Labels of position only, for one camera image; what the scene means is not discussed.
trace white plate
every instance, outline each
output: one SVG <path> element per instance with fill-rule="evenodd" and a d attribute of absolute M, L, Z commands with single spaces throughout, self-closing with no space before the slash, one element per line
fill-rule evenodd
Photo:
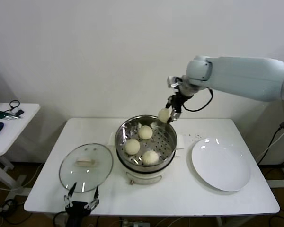
<path fill-rule="evenodd" d="M 239 191 L 250 179 L 250 169 L 243 154 L 227 140 L 207 138 L 197 142 L 192 161 L 207 183 L 223 191 Z"/>

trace white wall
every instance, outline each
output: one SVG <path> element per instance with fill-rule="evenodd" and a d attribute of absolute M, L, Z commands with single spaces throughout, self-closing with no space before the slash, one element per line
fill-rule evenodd
<path fill-rule="evenodd" d="M 284 61 L 284 0 L 0 0 L 0 101 L 42 107 L 9 157 L 45 160 L 70 117 L 156 114 L 166 77 L 198 54 Z M 266 108 L 214 95 L 183 117 L 232 118 L 245 135 Z"/>

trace white table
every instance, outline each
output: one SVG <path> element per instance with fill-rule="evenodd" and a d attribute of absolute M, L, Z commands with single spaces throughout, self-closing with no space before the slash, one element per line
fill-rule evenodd
<path fill-rule="evenodd" d="M 8 109 L 10 109 L 9 103 L 0 103 L 0 111 L 5 111 Z M 24 111 L 20 119 L 0 119 L 0 122 L 4 123 L 4 127 L 0 132 L 0 162 L 5 166 L 4 169 L 0 168 L 0 181 L 2 181 L 6 186 L 11 189 L 21 187 L 21 183 L 25 180 L 25 176 L 21 175 L 16 181 L 12 177 L 10 177 L 6 173 L 6 171 L 8 169 L 13 169 L 14 166 L 5 157 L 2 157 L 2 155 L 4 155 L 8 151 L 8 149 L 15 142 L 20 133 L 32 120 L 32 118 L 40 109 L 40 105 L 31 103 L 21 103 L 19 109 L 22 109 Z M 8 199 L 14 197 L 16 194 L 22 195 L 28 193 L 29 190 L 24 189 L 14 191 L 9 194 Z"/>
<path fill-rule="evenodd" d="M 112 132 L 126 119 L 69 119 L 61 132 L 24 205 L 30 212 L 57 213 L 64 210 L 68 191 L 59 180 L 64 157 L 87 143 L 108 144 Z M 184 137 L 163 178 L 152 185 L 129 185 L 113 146 L 110 176 L 99 187 L 100 204 L 92 215 L 116 216 L 232 216 L 277 213 L 280 208 L 254 158 L 230 119 L 179 119 L 172 123 Z M 243 148 L 251 179 L 239 192 L 223 192 L 205 183 L 191 167 L 193 144 L 206 137 L 229 138 Z M 74 193 L 73 201 L 91 201 L 94 191 Z"/>

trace glass lid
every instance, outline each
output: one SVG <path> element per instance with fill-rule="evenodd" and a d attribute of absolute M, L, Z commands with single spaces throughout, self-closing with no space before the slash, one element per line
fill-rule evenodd
<path fill-rule="evenodd" d="M 75 192 L 88 192 L 102 184 L 113 168 L 110 150 L 97 143 L 85 144 L 69 153 L 63 160 L 59 178 L 66 189 L 76 182 Z"/>

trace pot handle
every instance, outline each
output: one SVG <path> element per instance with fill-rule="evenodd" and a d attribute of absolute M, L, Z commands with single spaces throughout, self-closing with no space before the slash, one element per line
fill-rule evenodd
<path fill-rule="evenodd" d="M 177 135 L 177 146 L 176 150 L 183 150 L 185 148 L 184 138 L 182 135 Z"/>
<path fill-rule="evenodd" d="M 107 146 L 115 146 L 115 134 L 116 132 L 112 132 L 107 142 Z"/>

